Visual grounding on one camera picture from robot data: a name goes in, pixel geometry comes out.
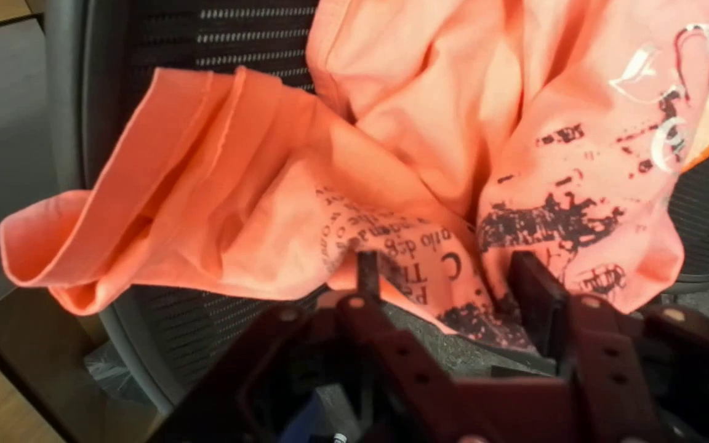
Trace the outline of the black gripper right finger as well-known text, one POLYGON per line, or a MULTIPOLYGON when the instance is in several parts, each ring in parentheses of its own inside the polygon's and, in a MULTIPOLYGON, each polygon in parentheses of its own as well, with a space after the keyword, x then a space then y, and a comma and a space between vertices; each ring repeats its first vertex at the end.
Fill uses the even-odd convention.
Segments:
POLYGON ((510 290, 518 300, 523 327, 542 356, 560 360, 563 351, 569 305, 566 288, 530 252, 518 252, 507 273, 510 290))

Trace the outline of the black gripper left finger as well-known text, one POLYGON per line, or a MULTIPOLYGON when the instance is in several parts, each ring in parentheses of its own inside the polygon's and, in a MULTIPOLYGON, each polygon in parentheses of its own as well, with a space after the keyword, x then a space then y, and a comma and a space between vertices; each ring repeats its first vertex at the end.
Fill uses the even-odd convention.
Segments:
POLYGON ((380 300, 380 256, 374 252, 358 253, 358 292, 369 302, 380 300))

